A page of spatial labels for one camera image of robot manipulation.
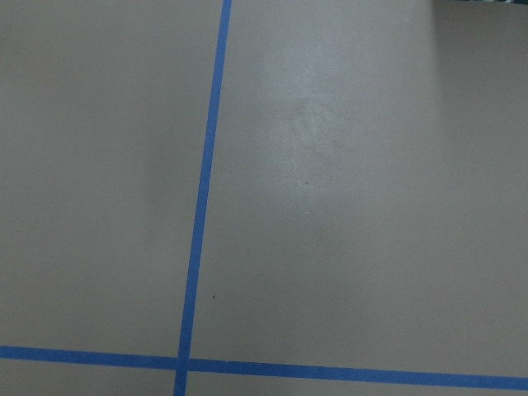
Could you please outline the black box with label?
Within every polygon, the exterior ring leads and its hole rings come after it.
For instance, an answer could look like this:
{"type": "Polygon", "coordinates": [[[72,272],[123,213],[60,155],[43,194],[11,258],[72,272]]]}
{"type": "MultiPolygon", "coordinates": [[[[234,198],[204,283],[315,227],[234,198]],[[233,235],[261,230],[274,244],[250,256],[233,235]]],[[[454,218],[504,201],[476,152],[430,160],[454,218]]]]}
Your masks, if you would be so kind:
{"type": "Polygon", "coordinates": [[[464,2],[498,2],[498,3],[506,3],[506,4],[520,4],[520,5],[527,5],[528,0],[459,0],[464,2]]]}

